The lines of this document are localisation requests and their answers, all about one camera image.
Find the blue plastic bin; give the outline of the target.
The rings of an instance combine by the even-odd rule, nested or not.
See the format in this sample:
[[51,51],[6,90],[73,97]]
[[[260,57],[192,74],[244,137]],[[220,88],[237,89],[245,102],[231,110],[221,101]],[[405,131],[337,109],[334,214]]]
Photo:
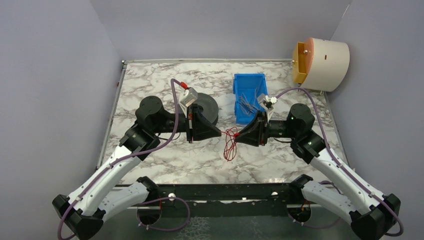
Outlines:
[[260,94],[268,94],[266,76],[263,73],[235,73],[232,90],[235,94],[235,123],[247,125],[256,111],[262,110],[257,97]]

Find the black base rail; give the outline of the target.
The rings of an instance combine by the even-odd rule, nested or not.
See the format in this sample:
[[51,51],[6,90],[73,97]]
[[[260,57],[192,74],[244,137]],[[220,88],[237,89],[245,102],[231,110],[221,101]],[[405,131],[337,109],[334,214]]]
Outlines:
[[146,200],[134,203],[139,213],[163,218],[286,217],[288,208],[305,202],[291,183],[158,184]]

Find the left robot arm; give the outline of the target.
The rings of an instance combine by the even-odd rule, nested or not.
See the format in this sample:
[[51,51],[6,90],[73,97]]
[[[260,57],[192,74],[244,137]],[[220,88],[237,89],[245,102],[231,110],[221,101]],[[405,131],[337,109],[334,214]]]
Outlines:
[[207,94],[198,99],[184,97],[177,101],[175,112],[165,110],[157,96],[145,97],[135,111],[136,120],[125,132],[109,159],[79,188],[68,195],[60,194],[52,202],[73,236],[88,240],[104,223],[126,208],[152,200],[156,185],[142,177],[118,193],[112,189],[130,170],[150,154],[171,142],[161,142],[159,134],[185,133],[189,143],[220,137],[216,124],[219,118],[217,102]]

